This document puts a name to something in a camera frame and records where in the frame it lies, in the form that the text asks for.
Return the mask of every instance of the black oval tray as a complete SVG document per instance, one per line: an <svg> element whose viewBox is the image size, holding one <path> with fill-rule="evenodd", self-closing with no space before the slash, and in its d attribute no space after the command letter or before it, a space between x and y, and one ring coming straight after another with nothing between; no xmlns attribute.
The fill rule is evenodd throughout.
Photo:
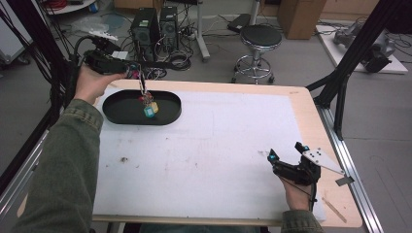
<svg viewBox="0 0 412 233"><path fill-rule="evenodd" d="M140 90L121 90L110 95L103 103L103 113L116 124L165 125L179 118L182 112L179 96L159 90L151 90L150 93L158 106L154 117L145 116L145 106L139 101L142 96Z"/></svg>

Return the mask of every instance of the gray floor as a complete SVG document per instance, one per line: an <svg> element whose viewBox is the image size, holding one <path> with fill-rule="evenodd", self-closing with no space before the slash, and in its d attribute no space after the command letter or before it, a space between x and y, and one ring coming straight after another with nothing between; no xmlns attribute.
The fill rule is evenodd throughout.
<svg viewBox="0 0 412 233"><path fill-rule="evenodd" d="M72 14L69 19L87 15ZM205 28L218 17L205 19ZM222 22L211 30L225 28ZM229 31L213 31L228 34ZM75 42L78 36L70 40ZM409 37L403 37L412 43ZM236 59L248 53L239 37L205 37L211 53L209 62L203 63L197 45L193 43L192 65L185 72L168 71L165 81L229 83ZM85 43L82 50L88 49ZM412 57L396 51L399 60L412 61ZM264 56L275 71L276 85L305 86L331 73L334 66L320 39L291 41ZM404 63L409 70L410 63ZM49 87L34 64L13 65L0 71L0 171L3 172L18 152L29 133L48 108ZM254 83L239 78L239 83ZM412 232L412 75L365 74L354 72L348 83L343 136L361 180L386 232ZM319 90L313 91L316 96ZM8 232L16 220L10 214L0 222L0 231ZM95 223L98 232L105 231L105 223ZM326 232L366 232L365 228L327 228Z"/></svg>

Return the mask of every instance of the shelf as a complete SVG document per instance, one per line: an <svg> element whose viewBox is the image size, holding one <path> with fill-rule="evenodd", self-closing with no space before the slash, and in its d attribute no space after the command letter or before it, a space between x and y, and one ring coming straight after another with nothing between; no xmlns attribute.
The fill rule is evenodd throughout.
<svg viewBox="0 0 412 233"><path fill-rule="evenodd" d="M71 13L75 12L77 10L83 9L85 7L90 6L92 3L94 3L96 0L85 0L85 2L82 5L67 5L65 8L58 10L58 11L51 11L48 9L48 12L50 14L55 14L55 15L60 15L60 14L65 14L65 13Z"/></svg>

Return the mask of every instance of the person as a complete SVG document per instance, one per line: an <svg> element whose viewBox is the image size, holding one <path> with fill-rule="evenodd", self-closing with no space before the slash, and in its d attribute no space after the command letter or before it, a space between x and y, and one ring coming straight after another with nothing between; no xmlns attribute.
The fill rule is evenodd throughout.
<svg viewBox="0 0 412 233"><path fill-rule="evenodd" d="M103 124L103 116L93 104L109 83L124 77L103 76L86 66L80 69L74 99L49 131L24 213L13 232L89 231ZM308 211L307 194L282 182L291 208L284 212L282 232L323 232Z"/></svg>

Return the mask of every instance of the desktop computer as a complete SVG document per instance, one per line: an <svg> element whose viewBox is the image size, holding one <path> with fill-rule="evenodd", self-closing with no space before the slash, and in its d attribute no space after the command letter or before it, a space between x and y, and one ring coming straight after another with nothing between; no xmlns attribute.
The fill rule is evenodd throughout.
<svg viewBox="0 0 412 233"><path fill-rule="evenodd" d="M155 8L138 9L130 26L132 40L138 60L157 61L161 49L160 28Z"/></svg>
<svg viewBox="0 0 412 233"><path fill-rule="evenodd" d="M163 50L179 50L178 10L176 7L163 7L160 12L160 30Z"/></svg>

